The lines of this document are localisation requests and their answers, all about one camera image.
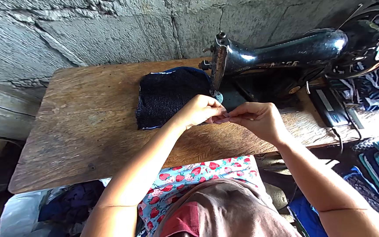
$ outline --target woman's right hand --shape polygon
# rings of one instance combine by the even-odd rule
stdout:
[[[229,116],[230,122],[246,127],[274,146],[292,137],[273,103],[245,102],[230,112]]]

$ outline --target hand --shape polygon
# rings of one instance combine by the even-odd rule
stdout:
[[[246,127],[274,146],[291,137],[273,103],[245,102],[229,113],[229,121]]]
[[[198,94],[180,109],[169,121],[189,129],[202,122],[213,123],[228,115],[226,109],[216,99]]]

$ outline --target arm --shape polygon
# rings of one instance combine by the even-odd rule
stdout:
[[[330,237],[379,236],[379,214],[352,186],[289,134],[273,104],[245,103],[229,115],[231,122],[248,128],[280,151]]]
[[[215,99],[197,95],[173,116],[103,191],[82,237],[135,236],[137,205],[144,198],[177,139],[193,125],[224,118]]]

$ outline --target finger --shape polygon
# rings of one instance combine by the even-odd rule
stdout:
[[[213,108],[224,108],[224,106],[213,97],[210,97],[210,96],[206,96],[206,97],[207,97],[207,106],[211,106]]]
[[[210,118],[213,116],[220,116],[226,113],[225,108],[204,108],[204,115],[206,118]]]
[[[234,124],[239,124],[241,126],[247,127],[252,123],[252,120],[242,118],[242,117],[230,117],[229,122],[234,123]]]
[[[266,103],[245,102],[229,112],[231,117],[236,117],[244,113],[259,114],[266,107]]]
[[[214,121],[213,123],[215,123],[215,124],[222,124],[222,123],[229,122],[229,119],[230,118],[219,119],[219,120]]]
[[[222,115],[219,115],[219,116],[214,116],[213,118],[216,118],[216,120],[219,120],[219,119],[225,119],[226,116],[224,114],[222,114]]]
[[[256,119],[258,115],[254,113],[243,113],[238,115],[237,117],[241,117],[243,119]]]

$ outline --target black lace fabric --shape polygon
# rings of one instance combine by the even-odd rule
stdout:
[[[162,127],[197,94],[211,96],[208,77],[198,69],[181,67],[170,73],[145,75],[135,112],[138,129]]]

